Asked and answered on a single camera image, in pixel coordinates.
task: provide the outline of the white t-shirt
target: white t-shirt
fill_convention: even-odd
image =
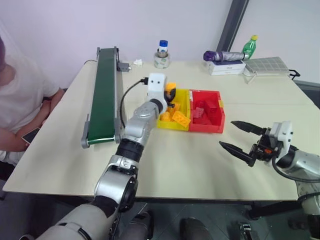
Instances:
[[[6,56],[7,64],[15,68],[15,77],[0,86],[0,128],[16,133],[38,114],[43,98],[53,96],[59,86],[48,80],[40,68],[24,56]],[[17,164],[21,153],[0,151],[0,161]]]

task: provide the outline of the person's arm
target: person's arm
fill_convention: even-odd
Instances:
[[[23,126],[16,134],[0,128],[0,150],[6,152],[23,152],[28,144],[21,137],[35,128],[39,128],[50,113],[50,101],[44,101],[35,118]]]
[[[53,96],[49,97],[51,99],[50,113],[55,109],[55,107],[60,102],[64,94],[65,94],[65,91],[59,88],[59,90]]]

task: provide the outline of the beige table top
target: beige table top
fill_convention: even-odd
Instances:
[[[83,66],[6,182],[5,191],[93,195],[117,149],[114,142],[88,149],[82,149],[80,144],[91,108],[96,69],[94,62]],[[164,72],[178,88],[220,91],[226,122],[223,134],[154,129],[140,161],[137,197],[243,201],[297,198],[293,181],[263,162],[248,167],[219,145],[223,141],[248,152],[258,140],[258,136],[230,124],[232,120],[261,127],[291,120],[292,144],[320,154],[320,111],[288,77],[257,78],[248,86],[242,76],[209,76],[199,63],[174,62],[165,70],[151,64],[133,67],[132,72],[122,75],[124,87],[150,72]],[[139,85],[127,95],[128,116],[143,103],[139,96],[146,89]]]

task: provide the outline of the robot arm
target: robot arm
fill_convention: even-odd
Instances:
[[[253,144],[249,154],[226,142],[220,142],[221,146],[250,167],[257,159],[266,161],[278,174],[294,180],[298,201],[308,215],[310,233],[313,239],[320,239],[320,157],[290,145],[293,136],[290,121],[275,122],[272,128],[261,128],[243,121],[231,123],[247,133],[261,135],[261,138]]]
[[[164,99],[165,84],[164,74],[149,75],[147,102],[127,122],[117,151],[95,187],[94,200],[76,207],[38,240],[108,239],[118,213],[134,204],[140,158],[159,114],[168,107]]]

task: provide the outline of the yellow plastic bin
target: yellow plastic bin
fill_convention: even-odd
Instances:
[[[190,100],[188,89],[177,89],[172,102],[179,103],[179,111],[182,112],[188,119],[190,119]],[[157,120],[156,126],[160,129],[189,131],[189,126],[183,127],[175,121],[161,121],[160,117]]]

